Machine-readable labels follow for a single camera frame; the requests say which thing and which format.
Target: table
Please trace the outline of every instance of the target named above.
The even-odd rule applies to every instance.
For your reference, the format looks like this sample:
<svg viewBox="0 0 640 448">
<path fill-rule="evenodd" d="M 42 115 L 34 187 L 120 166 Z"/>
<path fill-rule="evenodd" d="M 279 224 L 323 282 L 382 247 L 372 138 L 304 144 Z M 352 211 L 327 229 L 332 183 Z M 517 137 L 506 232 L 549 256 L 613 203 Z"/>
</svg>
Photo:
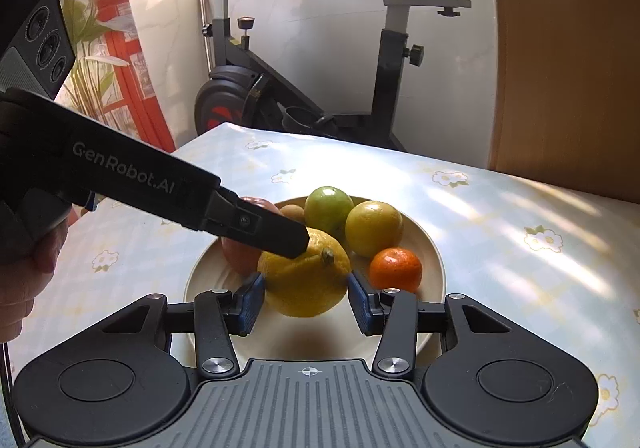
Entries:
<svg viewBox="0 0 640 448">
<path fill-rule="evenodd" d="M 239 193 L 280 201 L 333 185 L 391 203 L 433 238 L 466 293 L 585 362 L 600 401 L 590 448 L 638 448 L 640 206 L 390 150 L 231 124 L 175 154 Z M 182 301 L 214 240 L 105 199 L 69 230 L 53 281 L 11 343 L 14 372 L 148 293 Z M 193 360 L 184 337 L 172 354 Z"/>
</svg>

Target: crosshair mark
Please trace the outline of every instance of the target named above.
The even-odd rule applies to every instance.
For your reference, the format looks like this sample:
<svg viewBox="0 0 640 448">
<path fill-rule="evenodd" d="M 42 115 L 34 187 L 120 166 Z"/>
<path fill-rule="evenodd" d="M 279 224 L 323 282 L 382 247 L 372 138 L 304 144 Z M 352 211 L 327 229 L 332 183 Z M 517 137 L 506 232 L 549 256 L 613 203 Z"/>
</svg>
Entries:
<svg viewBox="0 0 640 448">
<path fill-rule="evenodd" d="M 316 375 L 318 372 L 322 372 L 322 370 L 318 370 L 316 367 L 309 365 L 308 367 L 299 370 L 299 372 L 302 372 L 306 377 L 311 378 L 311 376 Z"/>
</svg>

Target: blue gripper pad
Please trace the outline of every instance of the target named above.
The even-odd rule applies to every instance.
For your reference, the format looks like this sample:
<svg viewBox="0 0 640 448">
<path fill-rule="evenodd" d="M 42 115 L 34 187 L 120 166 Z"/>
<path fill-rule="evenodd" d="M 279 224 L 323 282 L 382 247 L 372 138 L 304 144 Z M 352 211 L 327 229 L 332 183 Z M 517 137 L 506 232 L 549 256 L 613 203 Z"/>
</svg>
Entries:
<svg viewBox="0 0 640 448">
<path fill-rule="evenodd" d="M 264 303 L 264 276 L 260 273 L 253 283 L 243 285 L 236 291 L 236 298 L 241 302 L 238 313 L 238 336 L 246 336 L 254 328 L 255 320 Z"/>
<path fill-rule="evenodd" d="M 373 314 L 371 314 L 371 307 L 369 305 L 369 295 L 364 290 L 364 287 L 358 283 L 353 272 L 349 275 L 348 292 L 351 311 L 353 311 L 353 316 L 358 323 L 360 332 L 369 336 L 371 334 L 370 331 L 374 328 Z"/>
</svg>

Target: fruit bowl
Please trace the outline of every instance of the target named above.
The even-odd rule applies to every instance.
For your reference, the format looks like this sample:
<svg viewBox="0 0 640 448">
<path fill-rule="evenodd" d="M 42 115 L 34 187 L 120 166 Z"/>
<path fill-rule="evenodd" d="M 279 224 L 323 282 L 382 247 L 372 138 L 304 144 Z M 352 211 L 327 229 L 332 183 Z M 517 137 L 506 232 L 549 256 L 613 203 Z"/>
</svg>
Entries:
<svg viewBox="0 0 640 448">
<path fill-rule="evenodd" d="M 354 204 L 367 201 L 351 197 Z M 288 204 L 304 206 L 306 197 L 297 197 L 276 203 L 278 208 Z M 442 302 L 445 295 L 445 276 L 440 254 L 427 233 L 402 214 L 404 234 L 400 247 L 413 251 L 422 263 L 422 281 L 418 299 Z M 350 253 L 351 268 L 368 274 L 369 260 Z M 241 285 L 240 275 L 226 262 L 220 239 L 216 239 L 198 260 L 187 282 L 184 301 L 192 302 L 197 294 L 225 288 L 235 291 Z M 431 334 L 418 334 L 417 352 L 427 343 Z M 380 342 L 379 336 L 364 336 L 358 329 L 348 296 L 331 310 L 314 318 L 290 318 L 264 304 L 252 333 L 244 338 L 232 336 L 238 362 L 244 367 L 250 358 L 272 360 L 330 360 L 362 358 L 370 366 Z"/>
</svg>

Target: white wall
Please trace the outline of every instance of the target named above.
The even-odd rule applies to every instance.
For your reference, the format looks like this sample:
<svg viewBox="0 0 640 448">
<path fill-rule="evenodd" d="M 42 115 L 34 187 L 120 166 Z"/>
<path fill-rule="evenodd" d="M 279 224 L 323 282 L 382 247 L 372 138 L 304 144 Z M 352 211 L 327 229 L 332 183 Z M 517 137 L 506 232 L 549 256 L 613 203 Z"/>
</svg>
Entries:
<svg viewBox="0 0 640 448">
<path fill-rule="evenodd" d="M 207 81 L 198 0 L 130 0 L 158 103 L 177 147 L 196 137 L 193 107 Z"/>
<path fill-rule="evenodd" d="M 494 0 L 471 0 L 462 16 L 412 8 L 409 44 L 425 47 L 404 68 L 394 131 L 428 157 L 485 167 L 497 68 Z M 254 16 L 252 50 L 326 110 L 366 111 L 376 73 L 382 0 L 229 0 L 235 18 Z"/>
</svg>

